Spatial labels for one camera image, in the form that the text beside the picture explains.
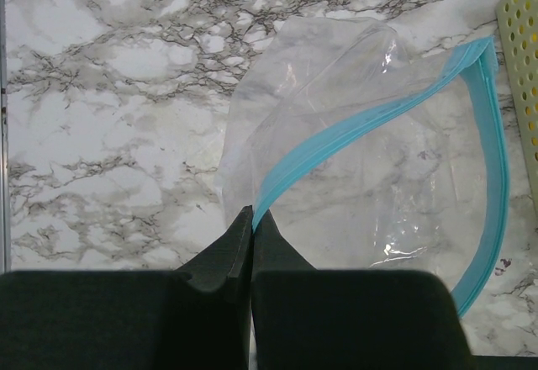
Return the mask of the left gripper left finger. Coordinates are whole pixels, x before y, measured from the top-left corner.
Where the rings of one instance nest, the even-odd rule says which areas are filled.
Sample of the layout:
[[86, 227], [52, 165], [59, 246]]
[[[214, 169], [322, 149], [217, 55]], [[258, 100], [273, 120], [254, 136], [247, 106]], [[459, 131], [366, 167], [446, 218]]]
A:
[[252, 217], [174, 270], [3, 274], [2, 368], [247, 368]]

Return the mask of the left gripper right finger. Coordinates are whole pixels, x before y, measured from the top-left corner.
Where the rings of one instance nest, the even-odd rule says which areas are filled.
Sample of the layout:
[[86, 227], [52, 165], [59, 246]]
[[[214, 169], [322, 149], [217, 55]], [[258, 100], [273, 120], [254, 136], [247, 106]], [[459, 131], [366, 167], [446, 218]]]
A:
[[266, 214], [251, 283], [260, 369], [474, 369], [454, 302], [427, 272], [319, 270]]

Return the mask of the clear zip top bag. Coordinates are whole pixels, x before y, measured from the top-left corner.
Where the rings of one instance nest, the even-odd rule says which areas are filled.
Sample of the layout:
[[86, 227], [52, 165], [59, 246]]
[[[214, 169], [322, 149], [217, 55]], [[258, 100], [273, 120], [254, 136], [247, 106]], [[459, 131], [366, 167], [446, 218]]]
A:
[[504, 239], [493, 39], [409, 58], [373, 18], [290, 18], [237, 85], [215, 187], [317, 268], [435, 274], [464, 315]]

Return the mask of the pale green plastic basket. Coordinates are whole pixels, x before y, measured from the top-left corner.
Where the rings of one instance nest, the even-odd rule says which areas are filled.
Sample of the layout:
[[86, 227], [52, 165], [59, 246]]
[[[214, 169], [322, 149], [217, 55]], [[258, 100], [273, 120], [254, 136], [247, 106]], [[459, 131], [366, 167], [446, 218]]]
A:
[[499, 36], [513, 95], [530, 194], [537, 203], [537, 0], [499, 0]]

